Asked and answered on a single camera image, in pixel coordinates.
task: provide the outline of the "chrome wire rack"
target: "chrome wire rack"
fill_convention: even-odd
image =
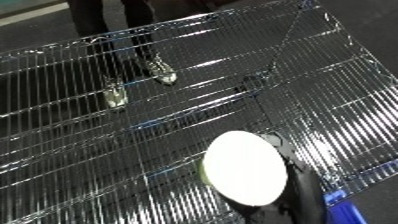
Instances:
[[[136,66],[148,46],[174,86]],[[122,109],[102,94],[116,70]],[[325,193],[398,169],[397,79],[312,1],[5,52],[0,72],[1,223],[237,223],[197,174],[230,130],[281,133]]]

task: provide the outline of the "sneaker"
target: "sneaker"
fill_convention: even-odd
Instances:
[[[152,77],[164,85],[170,86],[177,81],[177,74],[174,69],[164,62],[159,55],[150,60],[139,59],[138,65],[142,69],[148,70]]]
[[[110,108],[125,106],[128,103],[127,92],[123,87],[123,81],[119,78],[105,78],[106,89],[103,92],[105,100]]]

